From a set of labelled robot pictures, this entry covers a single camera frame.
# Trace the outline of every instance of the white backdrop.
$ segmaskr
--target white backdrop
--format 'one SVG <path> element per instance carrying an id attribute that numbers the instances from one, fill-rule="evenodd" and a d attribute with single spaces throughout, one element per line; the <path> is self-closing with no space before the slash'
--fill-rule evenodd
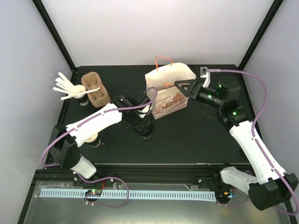
<path id="1" fill-rule="evenodd" d="M 76 66 L 236 64 L 273 0 L 43 0 Z"/>

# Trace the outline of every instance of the black post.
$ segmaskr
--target black post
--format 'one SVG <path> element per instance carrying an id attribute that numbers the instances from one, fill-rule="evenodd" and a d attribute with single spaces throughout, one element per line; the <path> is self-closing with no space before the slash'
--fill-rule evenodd
<path id="1" fill-rule="evenodd" d="M 68 63 L 70 69 L 72 70 L 72 72 L 74 72 L 76 70 L 76 66 L 74 64 L 74 62 L 71 59 L 71 56 L 69 55 L 69 53 L 67 52 L 64 43 L 62 42 L 47 10 L 45 9 L 43 3 L 41 0 L 32 0 L 33 3 L 35 4 L 39 14 L 41 15 L 43 21 L 45 22 L 48 30 L 50 31 L 50 33 L 52 34 L 52 37 L 55 40 L 55 43 L 57 44 L 57 46 L 59 47 L 62 55 L 64 56 L 66 62 Z"/>
<path id="2" fill-rule="evenodd" d="M 268 26 L 270 25 L 272 19 L 274 18 L 276 12 L 278 11 L 279 7 L 283 3 L 284 0 L 274 0 L 268 13 L 266 14 L 266 17 L 264 18 L 260 28 L 258 29 L 255 37 L 253 38 L 249 48 L 247 49 L 239 67 L 238 70 L 243 71 L 245 66 L 247 65 L 250 57 L 252 56 L 253 52 L 255 51 L 258 43 L 262 39 L 264 33 L 266 32 Z"/>

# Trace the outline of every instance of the cable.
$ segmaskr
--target cable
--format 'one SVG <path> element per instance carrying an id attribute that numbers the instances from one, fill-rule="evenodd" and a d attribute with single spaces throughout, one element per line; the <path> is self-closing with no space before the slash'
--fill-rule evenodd
<path id="1" fill-rule="evenodd" d="M 249 170 L 246 170 L 245 171 L 246 174 L 249 174 L 249 175 L 252 175 L 252 173 L 249 171 Z M 216 203 L 219 205 L 219 206 L 226 206 L 226 207 L 233 207 L 233 206 L 240 206 L 240 205 L 243 205 L 245 204 L 248 200 L 249 200 L 249 196 L 242 202 L 240 203 L 237 203 L 237 204 L 221 204 L 217 198 L 215 197 L 215 200 L 216 200 Z"/>
<path id="2" fill-rule="evenodd" d="M 127 198 L 126 198 L 126 200 L 125 200 L 125 202 L 124 202 L 123 204 L 121 204 L 121 205 L 109 205 L 109 204 L 103 204 L 103 203 L 97 203 L 97 202 L 93 202 L 93 204 L 98 204 L 98 205 L 101 205 L 101 206 L 104 206 L 104 207 L 108 207 L 108 208 L 116 208 L 116 209 L 117 209 L 117 208 L 121 208 L 121 207 L 125 206 L 125 205 L 129 202 L 129 196 L 130 196 L 129 187 L 127 186 L 127 184 L 126 184 L 122 179 L 120 179 L 120 178 L 118 178 L 118 177 L 115 177 L 115 176 L 108 176 L 108 177 L 100 178 L 100 179 L 95 180 L 95 181 L 88 181 L 88 180 L 86 180 L 81 174 L 78 174 L 78 173 L 77 173 L 77 175 L 78 175 L 78 177 L 80 177 L 80 179 L 81 179 L 82 181 L 84 181 L 85 183 L 96 183 L 96 182 L 104 181 L 104 180 L 107 180 L 107 179 L 115 179 L 115 180 L 118 180 L 118 181 L 122 182 L 122 183 L 125 185 L 126 190 L 127 190 Z M 90 202 L 87 200 L 87 196 L 88 196 L 88 195 L 89 195 L 89 194 L 87 194 L 87 195 L 85 196 L 85 201 L 86 201 L 86 203 L 90 203 Z"/>
<path id="3" fill-rule="evenodd" d="M 124 111 L 124 110 L 134 110 L 134 109 L 138 109 L 138 108 L 142 108 L 142 107 L 145 107 L 147 105 L 150 105 L 152 104 L 157 95 L 158 95 L 158 90 L 156 89 L 156 87 L 152 86 L 152 87 L 149 87 L 148 89 L 146 89 L 144 92 L 146 93 L 147 91 L 149 90 L 155 90 L 155 95 L 154 97 L 147 103 L 143 104 L 143 105 L 140 105 L 140 106 L 131 106 L 131 107 L 121 107 L 121 108 L 114 108 L 114 109 L 110 109 L 110 110 L 106 110 L 106 111 L 103 111 L 103 113 L 98 113 L 96 115 L 93 115 L 92 117 L 90 117 L 89 119 L 86 119 L 85 121 L 83 121 L 82 123 L 80 123 L 78 125 L 78 127 L 81 127 L 83 124 L 86 124 L 88 121 L 100 116 L 100 115 L 103 115 L 104 113 L 108 113 L 108 112 L 112 112 L 112 111 Z M 42 153 L 41 155 L 41 158 L 40 158 L 40 161 L 41 161 L 41 164 L 44 166 L 44 167 L 54 167 L 54 166 L 59 166 L 60 164 L 59 163 L 52 163 L 52 164 L 45 164 L 43 162 L 43 158 L 44 156 L 47 154 L 47 152 L 59 141 L 61 140 L 62 138 L 64 138 L 66 135 L 68 135 L 69 133 L 71 133 L 72 131 L 75 131 L 76 129 L 75 128 L 72 128 L 71 130 L 67 131 L 66 133 L 63 133 L 62 135 L 60 135 L 58 138 L 56 138 L 54 141 L 52 141 L 48 147 L 45 149 L 45 151 Z"/>
<path id="4" fill-rule="evenodd" d="M 239 74 L 244 74 L 244 75 L 248 75 L 251 76 L 255 79 L 257 79 L 263 86 L 264 92 L 265 92 L 265 98 L 263 101 L 263 106 L 261 108 L 261 110 L 259 111 L 259 113 L 257 113 L 256 118 L 254 118 L 253 122 L 252 122 L 252 126 L 251 126 L 251 133 L 252 133 L 252 137 L 255 137 L 255 133 L 254 133 L 254 128 L 256 126 L 256 122 L 257 119 L 261 116 L 262 112 L 264 111 L 267 102 L 268 102 L 268 91 L 267 91 L 267 87 L 266 84 L 263 82 L 263 80 L 261 80 L 259 77 L 247 73 L 245 71 L 238 71 L 238 70 L 223 70 L 223 69 L 211 69 L 210 72 L 232 72 L 232 73 L 239 73 Z M 278 170 L 276 170 L 275 166 L 273 165 L 273 163 L 271 162 L 270 158 L 267 156 L 266 152 L 264 151 L 263 147 L 261 146 L 261 144 L 259 143 L 259 141 L 257 139 L 254 139 L 257 146 L 259 147 L 259 149 L 261 150 L 261 152 L 263 153 L 264 157 L 266 158 L 266 160 L 268 161 L 268 163 L 270 164 L 271 168 L 274 170 L 274 172 L 279 176 L 279 178 L 283 181 L 283 183 L 285 184 L 285 186 L 288 188 L 288 190 L 290 191 L 291 195 L 294 198 L 295 204 L 296 204 L 296 210 L 294 212 L 286 212 L 284 210 L 282 210 L 281 208 L 279 208 L 278 206 L 275 206 L 275 208 L 284 213 L 287 214 L 289 216 L 295 216 L 299 213 L 299 200 L 295 194 L 295 192 L 293 191 L 293 189 L 291 188 L 290 184 L 285 180 L 285 178 L 278 172 Z"/>

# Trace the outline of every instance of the brown cup carrier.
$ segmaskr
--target brown cup carrier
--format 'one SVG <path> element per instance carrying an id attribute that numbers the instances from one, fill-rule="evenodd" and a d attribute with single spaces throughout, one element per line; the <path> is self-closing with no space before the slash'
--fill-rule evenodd
<path id="1" fill-rule="evenodd" d="M 102 107 L 110 102 L 109 94 L 106 88 L 103 86 L 103 82 L 98 73 L 92 71 L 83 75 L 81 78 L 82 85 L 86 90 L 94 90 L 98 87 L 100 89 L 95 92 L 88 93 L 88 98 L 94 107 Z"/>

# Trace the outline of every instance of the black metal frame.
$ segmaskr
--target black metal frame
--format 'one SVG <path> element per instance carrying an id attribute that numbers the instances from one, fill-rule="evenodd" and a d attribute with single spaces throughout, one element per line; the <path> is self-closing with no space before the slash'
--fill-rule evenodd
<path id="1" fill-rule="evenodd" d="M 32 0 L 35 4 L 38 12 L 40 13 L 43 21 L 45 22 L 48 30 L 50 31 L 53 39 L 55 40 L 57 46 L 59 47 L 63 57 L 68 63 L 71 71 L 71 82 L 77 78 L 78 73 L 77 67 L 71 59 L 62 39 L 59 36 L 58 31 L 56 30 L 47 10 L 45 9 L 42 0 Z M 248 50 L 246 51 L 238 70 L 243 70 L 254 53 L 256 47 L 258 46 L 260 40 L 262 39 L 265 31 L 270 25 L 272 19 L 274 18 L 279 7 L 284 0 L 274 0 L 268 13 L 266 14 L 260 28 L 258 29 L 254 39 L 252 40 Z M 63 123 L 64 115 L 68 107 L 68 100 L 64 101 L 58 123 Z M 234 165 L 240 170 L 252 169 L 249 164 L 244 165 Z M 97 165 L 98 168 L 102 170 L 103 175 L 117 175 L 118 177 L 124 179 L 127 182 L 154 182 L 154 183 L 192 183 L 194 180 L 199 177 L 205 178 L 210 177 L 214 173 L 219 165 L 184 165 L 184 167 L 179 165 Z M 36 182 L 38 181 L 61 181 L 61 182 L 73 182 L 74 174 L 71 171 L 62 171 L 57 168 L 51 168 L 47 170 L 37 170 L 33 181 L 30 185 L 27 198 L 25 200 L 21 216 L 18 223 L 23 223 L 28 211 L 28 207 L 31 201 Z M 286 208 L 289 212 L 293 212 L 291 203 L 288 201 L 285 203 Z M 296 217 L 290 216 L 290 222 L 292 224 L 297 224 Z"/>

